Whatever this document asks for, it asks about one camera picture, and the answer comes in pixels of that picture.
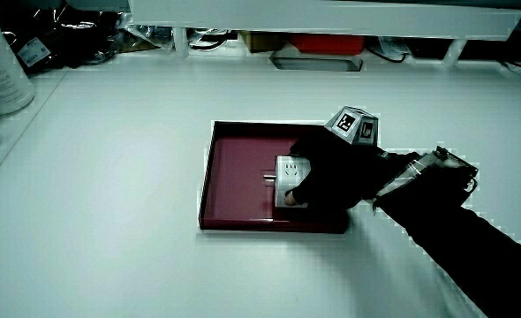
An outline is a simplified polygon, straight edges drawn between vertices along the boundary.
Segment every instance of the white desk surface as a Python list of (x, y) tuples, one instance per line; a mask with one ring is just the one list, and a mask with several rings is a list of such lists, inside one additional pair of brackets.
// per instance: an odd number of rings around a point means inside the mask
[(284, 72), (237, 56), (126, 54), (55, 83), (0, 167), (0, 316), (478, 316), (367, 206), (344, 235), (200, 231), (205, 155), (212, 120), (365, 106), (383, 148), (443, 141), (478, 164), (472, 208), (521, 240), (521, 71), (364, 57), (362, 72)]

